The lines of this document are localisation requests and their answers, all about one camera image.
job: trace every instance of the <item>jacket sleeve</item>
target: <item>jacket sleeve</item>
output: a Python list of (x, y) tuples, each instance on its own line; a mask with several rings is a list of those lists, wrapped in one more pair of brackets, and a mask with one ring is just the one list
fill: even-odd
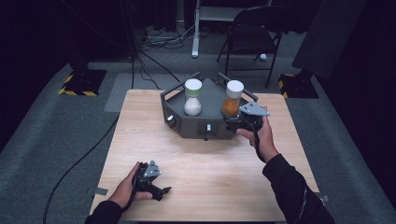
[(103, 201), (85, 219), (85, 224), (117, 224), (121, 218), (121, 208), (117, 203)]
[(269, 160), (262, 173), (271, 182), (277, 204), (288, 223), (334, 223), (322, 200), (281, 154)]

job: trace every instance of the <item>gray carpet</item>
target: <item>gray carpet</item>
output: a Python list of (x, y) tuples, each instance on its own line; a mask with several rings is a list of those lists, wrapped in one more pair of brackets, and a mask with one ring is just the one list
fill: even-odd
[[(264, 88), (266, 76), (260, 73), (244, 77), (235, 72), (230, 77), (240, 79), (254, 92), (279, 93), (277, 76), (299, 71), (291, 67), (291, 62), (303, 38), (304, 35), (293, 33), (284, 36), (268, 89)], [(198, 59), (190, 56), (192, 39), (187, 39), (181, 49), (145, 52), (178, 78), (197, 71), (214, 76), (224, 69), (224, 58), (216, 63), (223, 40), (223, 35), (216, 34), (202, 38)], [(140, 58), (160, 89), (177, 83), (156, 63), (144, 55)], [(103, 60), (90, 63), (89, 67), (107, 70), (99, 96), (58, 95), (71, 72), (67, 65), (37, 97), (0, 154), (0, 223), (42, 223), (47, 199), (55, 184), (97, 143), (118, 116), (125, 92), (132, 85), (132, 65)], [(139, 70), (140, 63), (136, 62), (134, 88), (156, 89), (151, 81), (142, 78), (148, 76), (141, 76)], [(365, 165), (343, 122), (314, 78), (313, 83), (319, 99), (287, 99), (287, 104), (321, 195), (330, 198), (327, 207), (337, 223), (396, 223), (394, 209)], [(83, 223), (92, 203), (88, 189), (97, 186), (113, 132), (114, 129), (56, 190), (49, 207), (48, 223)]]

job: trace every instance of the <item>wooden table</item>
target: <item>wooden table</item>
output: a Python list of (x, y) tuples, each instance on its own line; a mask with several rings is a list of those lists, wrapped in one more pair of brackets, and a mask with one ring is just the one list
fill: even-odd
[[(155, 160), (162, 174), (153, 184), (172, 187), (164, 198), (135, 201), (121, 219), (134, 221), (283, 221), (262, 163), (247, 139), (181, 138), (163, 122), (160, 91), (128, 91), (120, 112), (92, 209), (106, 200), (137, 161)], [(279, 152), (318, 192), (295, 130), (280, 94), (256, 94), (268, 106)]]

